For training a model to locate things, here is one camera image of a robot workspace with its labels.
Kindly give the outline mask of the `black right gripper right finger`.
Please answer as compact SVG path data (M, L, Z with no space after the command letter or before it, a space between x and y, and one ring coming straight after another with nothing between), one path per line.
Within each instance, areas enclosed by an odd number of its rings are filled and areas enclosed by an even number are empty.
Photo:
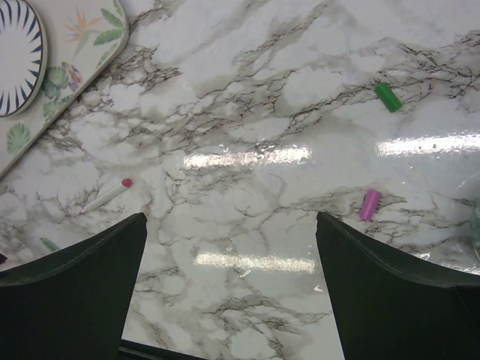
M478 359L479 276L321 211L316 242L345 359Z

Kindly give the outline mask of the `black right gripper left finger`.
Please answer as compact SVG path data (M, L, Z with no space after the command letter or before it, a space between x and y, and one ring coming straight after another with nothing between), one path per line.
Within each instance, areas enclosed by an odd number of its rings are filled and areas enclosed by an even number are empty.
M2 359L116 359L147 237L136 213L1 272Z

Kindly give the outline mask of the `white marker with pink tip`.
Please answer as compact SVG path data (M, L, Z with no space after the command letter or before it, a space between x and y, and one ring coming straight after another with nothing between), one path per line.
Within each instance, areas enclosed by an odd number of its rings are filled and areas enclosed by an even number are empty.
M131 178L124 178L120 183L118 183L115 187L112 187L108 191L98 195L96 199L92 202L87 204L81 211L82 214L86 212L93 211L98 209L102 205L108 203L109 201L113 200L120 194L123 194L126 190L128 190L133 184Z

